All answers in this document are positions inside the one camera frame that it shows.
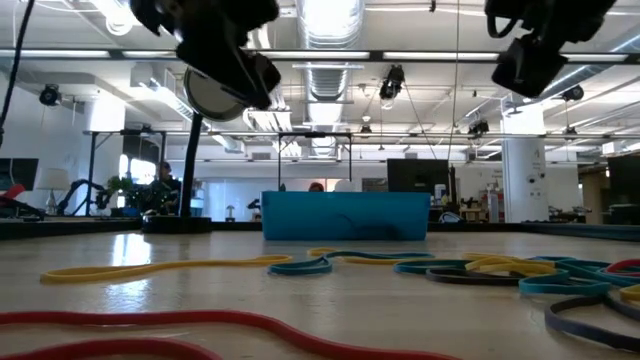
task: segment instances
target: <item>white column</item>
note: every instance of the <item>white column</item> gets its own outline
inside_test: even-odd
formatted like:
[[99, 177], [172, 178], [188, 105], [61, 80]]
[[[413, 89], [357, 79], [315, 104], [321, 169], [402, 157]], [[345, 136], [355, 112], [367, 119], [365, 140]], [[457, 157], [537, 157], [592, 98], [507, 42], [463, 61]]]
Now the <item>white column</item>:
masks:
[[[89, 131], [119, 131], [124, 128], [125, 103], [110, 94], [104, 94], [95, 101], [86, 102], [84, 113], [87, 117], [87, 130]], [[106, 135], [100, 135], [96, 143], [100, 144]], [[119, 173], [120, 155], [122, 155], [123, 138], [113, 135], [106, 140], [95, 153], [93, 167], [93, 182], [105, 186], [107, 180]], [[82, 141], [81, 165], [78, 171], [78, 179], [89, 178], [89, 155], [91, 151], [91, 136], [85, 136]], [[85, 187], [78, 190], [77, 205], [85, 198]], [[91, 197], [95, 199], [96, 191], [92, 190]], [[109, 204], [115, 207], [117, 198], [114, 196]], [[79, 215], [84, 215], [84, 208]]]
[[[502, 131], [544, 134], [543, 108], [533, 104], [503, 112]], [[502, 169], [506, 222], [549, 220], [543, 139], [505, 139]]]

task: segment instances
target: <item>pipe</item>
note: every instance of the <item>pipe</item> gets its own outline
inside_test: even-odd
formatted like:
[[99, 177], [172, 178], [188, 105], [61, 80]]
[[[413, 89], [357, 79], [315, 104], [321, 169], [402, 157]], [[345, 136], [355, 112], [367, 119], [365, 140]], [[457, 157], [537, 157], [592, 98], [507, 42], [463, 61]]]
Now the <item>pipe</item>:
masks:
[[187, 154], [184, 158], [184, 174], [182, 175], [182, 191], [180, 193], [180, 217], [183, 218], [191, 216], [191, 189], [193, 188], [193, 172], [195, 171], [201, 127], [202, 115], [194, 112], [191, 119], [191, 133], [187, 143]]
[[[304, 49], [346, 50], [357, 47], [364, 21], [364, 0], [296, 0], [296, 7], [300, 9], [298, 32]], [[305, 70], [307, 99], [344, 101], [350, 75], [348, 69]], [[321, 124], [314, 126], [313, 130], [333, 131], [342, 118], [342, 108], [343, 104], [339, 103], [308, 104], [311, 121]], [[326, 139], [312, 140], [314, 152], [317, 155], [331, 154], [332, 150], [323, 141]]]

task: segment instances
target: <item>red object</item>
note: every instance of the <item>red object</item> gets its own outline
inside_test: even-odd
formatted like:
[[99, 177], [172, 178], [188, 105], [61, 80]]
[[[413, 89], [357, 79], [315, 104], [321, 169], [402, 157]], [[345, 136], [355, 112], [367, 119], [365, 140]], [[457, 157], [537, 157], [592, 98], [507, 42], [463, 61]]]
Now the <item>red object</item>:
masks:
[[[227, 323], [259, 328], [313, 354], [335, 360], [456, 360], [446, 355], [402, 350], [382, 350], [345, 345], [301, 332], [280, 320], [240, 311], [176, 311], [137, 314], [90, 314], [76, 312], [0, 313], [0, 325], [57, 324], [78, 326], [171, 325]], [[221, 360], [204, 348], [181, 341], [158, 338], [111, 339], [58, 345], [28, 353], [0, 356], [0, 360], [72, 360], [109, 355], [159, 355], [180, 360]]]
[[24, 188], [24, 186], [22, 186], [22, 184], [16, 184], [16, 185], [13, 185], [11, 188], [9, 188], [7, 192], [0, 195], [0, 197], [15, 199], [18, 195], [22, 194], [25, 191], [26, 189]]
[[635, 267], [640, 268], [640, 259], [629, 259], [609, 265], [604, 271], [609, 274], [622, 276], [639, 276], [640, 272], [624, 271], [625, 269]]
[[309, 186], [309, 191], [324, 192], [324, 185], [314, 182]]

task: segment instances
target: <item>ceiling duct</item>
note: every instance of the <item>ceiling duct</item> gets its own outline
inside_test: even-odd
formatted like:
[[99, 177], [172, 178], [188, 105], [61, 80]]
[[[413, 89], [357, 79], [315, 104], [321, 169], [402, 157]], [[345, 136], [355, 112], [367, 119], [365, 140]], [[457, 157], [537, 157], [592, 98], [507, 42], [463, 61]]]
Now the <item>ceiling duct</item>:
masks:
[[[298, 32], [304, 49], [354, 49], [364, 20], [364, 0], [296, 0]], [[350, 71], [311, 68], [305, 70], [307, 114], [313, 130], [332, 132], [342, 117]], [[312, 153], [329, 156], [327, 143], [335, 139], [313, 139]]]

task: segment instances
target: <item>cable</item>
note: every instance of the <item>cable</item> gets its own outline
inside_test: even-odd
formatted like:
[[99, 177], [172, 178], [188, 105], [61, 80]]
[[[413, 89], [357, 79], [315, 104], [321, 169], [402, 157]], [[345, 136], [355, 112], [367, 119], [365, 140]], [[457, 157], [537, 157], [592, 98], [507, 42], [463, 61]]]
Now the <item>cable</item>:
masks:
[[53, 11], [60, 11], [60, 12], [70, 12], [70, 13], [96, 13], [96, 12], [100, 12], [100, 10], [98, 9], [88, 9], [88, 10], [79, 10], [79, 9], [62, 9], [62, 8], [58, 8], [58, 7], [53, 7], [53, 6], [49, 6], [49, 5], [44, 5], [44, 4], [40, 4], [40, 3], [36, 3], [36, 5], [45, 8], [45, 9], [49, 9], [49, 10], [53, 10]]
[[433, 159], [438, 160], [436, 156], [436, 152], [433, 150], [433, 146], [431, 145], [431, 140], [427, 136], [427, 133], [424, 130], [424, 126], [422, 126], [422, 120], [420, 120], [420, 115], [418, 115], [418, 110], [416, 110], [416, 106], [413, 104], [413, 99], [411, 98], [411, 92], [409, 92], [409, 85], [407, 85], [407, 80], [404, 81], [405, 90], [407, 90], [407, 96], [409, 97], [409, 102], [411, 103], [411, 108], [413, 108], [413, 113], [416, 115], [416, 119], [418, 120], [418, 125], [420, 125], [420, 131], [422, 135], [427, 140], [427, 144], [429, 144], [429, 149], [431, 149], [431, 153], [433, 154]]
[[9, 178], [11, 179], [11, 185], [15, 185], [16, 181], [13, 178], [13, 158], [9, 159]]
[[460, 0], [458, 0], [458, 15], [456, 16], [456, 69], [453, 83], [453, 114], [451, 115], [451, 134], [449, 134], [449, 150], [447, 150], [447, 161], [451, 159], [451, 145], [453, 142], [453, 132], [456, 128], [456, 105], [458, 104], [458, 71], [460, 70]]
[[11, 74], [9, 75], [7, 93], [4, 97], [4, 105], [2, 106], [2, 114], [0, 115], [0, 147], [2, 147], [2, 141], [4, 140], [4, 123], [7, 120], [7, 115], [9, 115], [9, 104], [11, 103], [13, 88], [16, 85], [16, 78], [18, 77], [22, 44], [24, 43], [24, 36], [27, 33], [27, 25], [29, 24], [29, 18], [31, 18], [31, 12], [33, 11], [33, 5], [35, 3], [36, 0], [29, 0], [27, 3], [27, 9], [24, 12], [22, 24], [20, 25], [20, 32], [18, 33], [18, 40], [16, 41], [15, 55], [13, 56], [13, 67], [11, 68]]

